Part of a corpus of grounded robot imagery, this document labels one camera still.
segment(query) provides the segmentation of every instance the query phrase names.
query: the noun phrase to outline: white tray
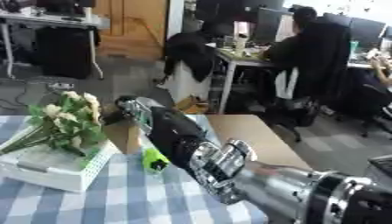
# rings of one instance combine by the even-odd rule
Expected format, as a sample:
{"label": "white tray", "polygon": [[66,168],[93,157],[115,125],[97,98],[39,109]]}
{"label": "white tray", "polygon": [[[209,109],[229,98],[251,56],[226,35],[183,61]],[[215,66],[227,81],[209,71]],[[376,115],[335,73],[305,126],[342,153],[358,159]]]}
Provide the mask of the white tray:
{"label": "white tray", "polygon": [[[18,132],[10,140],[1,144],[0,150],[31,129]],[[46,145],[39,145],[1,156],[0,171],[8,178],[81,193],[88,189],[112,155],[120,153],[110,141],[98,147],[101,150],[85,168],[81,166],[81,157],[63,150],[52,150]]]}

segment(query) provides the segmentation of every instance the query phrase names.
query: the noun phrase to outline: black jacket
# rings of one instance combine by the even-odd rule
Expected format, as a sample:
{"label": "black jacket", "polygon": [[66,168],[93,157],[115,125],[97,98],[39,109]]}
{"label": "black jacket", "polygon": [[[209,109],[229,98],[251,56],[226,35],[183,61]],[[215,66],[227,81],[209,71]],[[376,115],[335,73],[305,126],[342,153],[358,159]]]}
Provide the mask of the black jacket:
{"label": "black jacket", "polygon": [[342,88],[350,39],[347,27],[318,21],[297,36],[273,45],[265,55],[282,69],[298,68],[295,97],[333,98]]}
{"label": "black jacket", "polygon": [[193,78],[202,82],[214,66],[214,49],[206,45],[209,42],[200,31],[178,33],[169,38],[164,47],[166,76],[172,75],[182,60],[191,68]]}

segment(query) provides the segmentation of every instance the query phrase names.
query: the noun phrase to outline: white desk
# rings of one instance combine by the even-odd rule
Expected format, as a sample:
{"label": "white desk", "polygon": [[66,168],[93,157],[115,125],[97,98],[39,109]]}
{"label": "white desk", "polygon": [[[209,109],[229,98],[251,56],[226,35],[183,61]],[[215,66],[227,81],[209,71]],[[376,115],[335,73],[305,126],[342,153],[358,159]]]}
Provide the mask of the white desk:
{"label": "white desk", "polygon": [[89,30],[89,41],[91,49],[92,64],[95,66],[99,73],[100,79],[103,79],[103,71],[100,69],[98,63],[96,62],[95,53],[95,37],[92,28],[106,29],[110,27],[109,20],[106,18],[98,17],[97,15],[91,14],[91,8],[86,8],[86,17],[82,17],[81,21],[68,21],[63,20],[64,16],[52,16],[45,15],[35,16],[35,13],[10,13],[5,10],[0,10],[0,23],[2,27],[3,40],[5,44],[5,49],[7,53],[7,75],[14,79],[15,76],[12,74],[12,69],[14,66],[14,56],[11,48],[11,38],[9,25],[13,24],[23,24],[23,25],[34,25],[34,26],[55,26],[55,27],[69,27],[69,28],[79,28]]}
{"label": "white desk", "polygon": [[[273,67],[271,62],[263,61],[258,59],[256,56],[253,57],[236,57],[232,52],[225,49],[216,49],[216,55],[221,60],[228,63],[225,85],[223,87],[223,93],[220,98],[219,114],[224,114],[226,105],[228,103],[228,97],[230,95],[231,87],[233,85],[233,78],[235,76],[235,69],[238,66],[243,67]],[[370,64],[358,64],[351,63],[347,64],[351,68],[361,68],[361,69],[372,69]]]}

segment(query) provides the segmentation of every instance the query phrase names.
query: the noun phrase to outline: bouquet of flowers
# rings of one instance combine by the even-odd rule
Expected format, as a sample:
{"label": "bouquet of flowers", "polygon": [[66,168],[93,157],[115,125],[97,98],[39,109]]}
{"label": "bouquet of flowers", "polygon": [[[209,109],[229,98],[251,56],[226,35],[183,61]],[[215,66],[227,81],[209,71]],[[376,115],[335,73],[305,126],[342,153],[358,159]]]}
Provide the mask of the bouquet of flowers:
{"label": "bouquet of flowers", "polygon": [[83,149],[93,149],[106,139],[99,121],[100,103],[91,94],[63,92],[57,103],[44,108],[30,106],[31,131],[5,146],[0,156],[47,144],[53,150],[64,150],[81,157],[90,157]]}

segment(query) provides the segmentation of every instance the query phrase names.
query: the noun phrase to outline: wooden door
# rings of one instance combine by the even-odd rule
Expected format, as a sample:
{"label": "wooden door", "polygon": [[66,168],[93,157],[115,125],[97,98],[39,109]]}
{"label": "wooden door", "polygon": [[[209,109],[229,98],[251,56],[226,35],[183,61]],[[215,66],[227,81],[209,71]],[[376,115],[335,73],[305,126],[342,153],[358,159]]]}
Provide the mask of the wooden door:
{"label": "wooden door", "polygon": [[161,58],[166,0],[97,0],[94,13],[110,19],[110,29],[101,32],[101,53]]}

